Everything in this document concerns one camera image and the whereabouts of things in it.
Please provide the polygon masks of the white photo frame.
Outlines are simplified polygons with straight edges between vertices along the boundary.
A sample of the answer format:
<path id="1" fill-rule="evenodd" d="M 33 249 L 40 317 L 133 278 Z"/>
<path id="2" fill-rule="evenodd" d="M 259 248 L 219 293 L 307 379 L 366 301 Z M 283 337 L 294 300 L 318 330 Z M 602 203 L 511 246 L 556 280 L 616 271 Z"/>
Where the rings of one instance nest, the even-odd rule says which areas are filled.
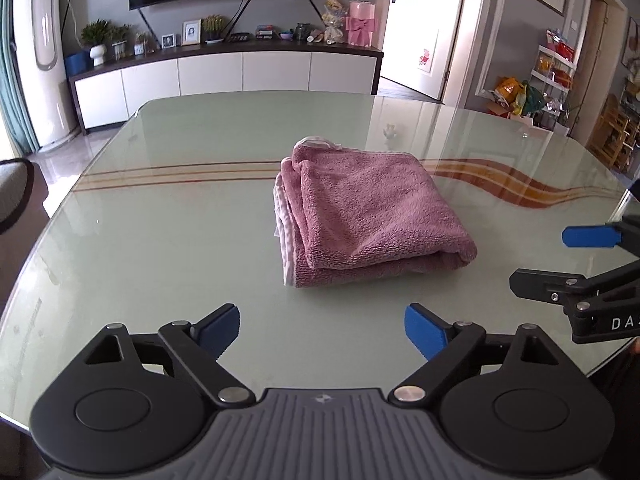
<path id="1" fill-rule="evenodd" d="M 202 31 L 202 21 L 201 20 L 191 20 L 185 21 L 183 23 L 182 29 L 182 45 L 185 46 L 194 46 L 194 44 L 201 43 L 201 31 Z"/>

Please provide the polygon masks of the white storage shelf rack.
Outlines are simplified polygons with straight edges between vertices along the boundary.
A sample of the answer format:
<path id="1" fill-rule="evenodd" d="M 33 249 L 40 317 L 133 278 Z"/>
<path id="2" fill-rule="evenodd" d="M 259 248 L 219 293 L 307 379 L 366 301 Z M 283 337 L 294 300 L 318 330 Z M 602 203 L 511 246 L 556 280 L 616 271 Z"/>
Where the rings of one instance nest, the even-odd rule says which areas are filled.
<path id="1" fill-rule="evenodd" d="M 565 103 L 572 90 L 577 70 L 576 51 L 556 29 L 544 31 L 544 42 L 537 48 L 530 76 L 542 84 L 542 94 L 551 114 L 559 116 L 566 110 Z"/>

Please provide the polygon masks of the potted plant white vase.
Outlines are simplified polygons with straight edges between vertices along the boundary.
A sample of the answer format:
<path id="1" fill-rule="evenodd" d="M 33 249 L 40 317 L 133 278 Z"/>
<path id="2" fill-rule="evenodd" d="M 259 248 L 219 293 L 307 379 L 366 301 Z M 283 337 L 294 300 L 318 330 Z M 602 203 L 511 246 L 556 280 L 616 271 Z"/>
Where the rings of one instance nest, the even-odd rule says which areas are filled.
<path id="1" fill-rule="evenodd" d="M 109 20 L 99 18 L 87 24 L 80 33 L 82 45 L 89 49 L 89 56 L 93 66 L 104 64 L 106 55 L 106 43 L 111 36 L 112 23 Z"/>

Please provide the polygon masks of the white door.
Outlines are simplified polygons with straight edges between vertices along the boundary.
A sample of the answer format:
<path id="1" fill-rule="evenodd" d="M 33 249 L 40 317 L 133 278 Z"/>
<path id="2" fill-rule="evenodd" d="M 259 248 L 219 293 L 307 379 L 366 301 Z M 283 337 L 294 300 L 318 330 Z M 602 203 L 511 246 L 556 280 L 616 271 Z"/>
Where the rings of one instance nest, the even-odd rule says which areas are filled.
<path id="1" fill-rule="evenodd" d="M 462 0 L 390 0 L 381 75 L 439 100 L 461 6 Z"/>

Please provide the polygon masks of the pink terry towel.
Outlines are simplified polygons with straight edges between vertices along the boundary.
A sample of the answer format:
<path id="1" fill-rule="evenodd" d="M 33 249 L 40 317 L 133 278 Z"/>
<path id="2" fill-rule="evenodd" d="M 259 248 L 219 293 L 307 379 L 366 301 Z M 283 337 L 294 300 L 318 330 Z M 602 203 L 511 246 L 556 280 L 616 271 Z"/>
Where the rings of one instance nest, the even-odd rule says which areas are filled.
<path id="1" fill-rule="evenodd" d="M 469 232 L 408 153 L 298 141 L 273 185 L 283 281 L 302 288 L 454 271 L 477 256 Z"/>

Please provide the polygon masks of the teal curtain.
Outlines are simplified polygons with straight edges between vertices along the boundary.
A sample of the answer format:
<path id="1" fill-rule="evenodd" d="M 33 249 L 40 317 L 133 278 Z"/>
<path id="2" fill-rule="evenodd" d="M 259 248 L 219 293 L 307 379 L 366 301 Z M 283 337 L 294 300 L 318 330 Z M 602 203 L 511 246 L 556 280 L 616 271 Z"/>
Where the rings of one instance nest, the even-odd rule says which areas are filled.
<path id="1" fill-rule="evenodd" d="M 21 156 L 40 150 L 26 106 L 14 38 L 13 0 L 1 0 L 1 114 L 14 148 Z"/>

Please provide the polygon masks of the white low sideboard cabinet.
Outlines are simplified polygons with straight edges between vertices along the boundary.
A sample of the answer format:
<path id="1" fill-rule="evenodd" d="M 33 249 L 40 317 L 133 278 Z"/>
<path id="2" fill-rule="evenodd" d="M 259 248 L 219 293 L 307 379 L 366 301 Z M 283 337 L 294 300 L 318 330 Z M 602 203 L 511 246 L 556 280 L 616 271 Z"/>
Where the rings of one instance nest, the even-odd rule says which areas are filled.
<path id="1" fill-rule="evenodd" d="M 383 52 L 349 44 L 221 42 L 134 56 L 70 78 L 80 128 L 123 124 L 151 101 L 241 91 L 378 93 Z"/>

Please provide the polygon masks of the flower bouquet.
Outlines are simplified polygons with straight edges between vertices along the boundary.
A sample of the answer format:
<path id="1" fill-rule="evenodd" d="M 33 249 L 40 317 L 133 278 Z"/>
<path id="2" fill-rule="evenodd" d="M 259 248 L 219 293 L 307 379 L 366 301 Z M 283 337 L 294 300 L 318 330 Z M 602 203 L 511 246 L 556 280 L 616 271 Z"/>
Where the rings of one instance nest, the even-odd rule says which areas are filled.
<path id="1" fill-rule="evenodd" d="M 324 12 L 321 14 L 324 25 L 323 41 L 325 44 L 341 44 L 344 41 L 344 27 L 347 11 L 338 0 L 326 0 Z"/>

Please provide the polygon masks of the white tower air conditioner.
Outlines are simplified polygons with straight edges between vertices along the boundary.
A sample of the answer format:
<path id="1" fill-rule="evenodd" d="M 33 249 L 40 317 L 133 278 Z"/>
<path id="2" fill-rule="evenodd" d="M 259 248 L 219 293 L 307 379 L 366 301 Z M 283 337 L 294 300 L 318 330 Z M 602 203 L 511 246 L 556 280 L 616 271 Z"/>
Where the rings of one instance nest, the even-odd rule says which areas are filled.
<path id="1" fill-rule="evenodd" d="M 40 148 L 52 150 L 79 131 L 68 85 L 58 0 L 12 0 L 17 67 Z"/>

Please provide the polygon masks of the pink gift box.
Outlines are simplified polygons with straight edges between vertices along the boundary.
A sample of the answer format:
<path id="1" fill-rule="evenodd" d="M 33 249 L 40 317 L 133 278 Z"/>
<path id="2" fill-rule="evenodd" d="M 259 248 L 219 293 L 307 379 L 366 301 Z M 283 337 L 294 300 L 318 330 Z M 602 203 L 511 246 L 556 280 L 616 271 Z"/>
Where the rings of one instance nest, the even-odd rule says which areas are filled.
<path id="1" fill-rule="evenodd" d="M 367 1 L 349 3 L 345 22 L 347 42 L 355 47 L 371 47 L 375 24 L 375 4 Z"/>

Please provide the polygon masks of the grey upholstered chair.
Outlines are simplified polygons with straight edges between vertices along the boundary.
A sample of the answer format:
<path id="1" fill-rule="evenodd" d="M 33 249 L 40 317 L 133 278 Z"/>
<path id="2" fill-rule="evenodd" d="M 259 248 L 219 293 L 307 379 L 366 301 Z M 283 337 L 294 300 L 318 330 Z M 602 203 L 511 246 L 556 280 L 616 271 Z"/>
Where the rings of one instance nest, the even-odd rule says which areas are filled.
<path id="1" fill-rule="evenodd" d="M 20 220 L 32 197 L 35 165 L 26 158 L 2 160 L 0 174 L 0 233 Z"/>

